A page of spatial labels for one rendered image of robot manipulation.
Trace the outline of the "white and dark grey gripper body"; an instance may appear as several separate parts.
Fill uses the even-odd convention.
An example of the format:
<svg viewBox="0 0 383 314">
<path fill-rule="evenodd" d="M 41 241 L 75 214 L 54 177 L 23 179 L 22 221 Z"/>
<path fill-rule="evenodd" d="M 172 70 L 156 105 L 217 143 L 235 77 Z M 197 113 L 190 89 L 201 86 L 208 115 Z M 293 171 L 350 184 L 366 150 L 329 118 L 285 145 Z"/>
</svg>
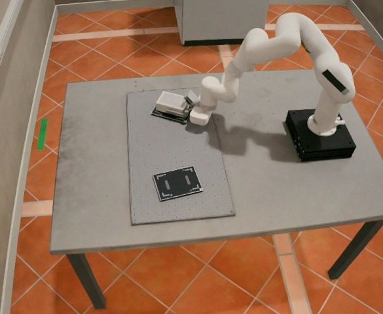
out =
<svg viewBox="0 0 383 314">
<path fill-rule="evenodd" d="M 194 124 L 205 126 L 208 123 L 212 112 L 213 111 L 204 112 L 204 110 L 201 107 L 197 107 L 196 105 L 194 105 L 190 113 L 190 121 Z"/>
</svg>

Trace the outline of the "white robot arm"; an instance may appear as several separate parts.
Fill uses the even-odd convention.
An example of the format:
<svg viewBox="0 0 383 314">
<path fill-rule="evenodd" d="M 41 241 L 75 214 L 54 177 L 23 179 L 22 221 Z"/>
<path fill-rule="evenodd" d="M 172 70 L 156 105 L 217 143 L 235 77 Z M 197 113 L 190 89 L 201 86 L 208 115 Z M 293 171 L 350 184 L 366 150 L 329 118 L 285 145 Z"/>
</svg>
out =
<svg viewBox="0 0 383 314">
<path fill-rule="evenodd" d="M 192 90 L 186 92 L 183 99 L 189 105 L 194 103 L 201 107 L 204 112 L 214 111 L 218 100 L 234 103 L 244 72 L 251 72 L 257 64 L 290 56 L 302 44 L 313 61 L 316 78 L 323 87 L 315 113 L 308 119 L 308 127 L 316 135 L 327 137 L 334 134 L 337 125 L 345 124 L 344 120 L 337 117 L 342 104 L 351 102 L 356 94 L 350 68 L 340 62 L 335 49 L 317 25 L 305 15 L 294 12 L 281 15 L 276 22 L 275 32 L 276 37 L 268 39 L 264 30 L 252 29 L 227 65 L 221 83 L 215 77 L 205 77 L 201 82 L 200 99 Z"/>
</svg>

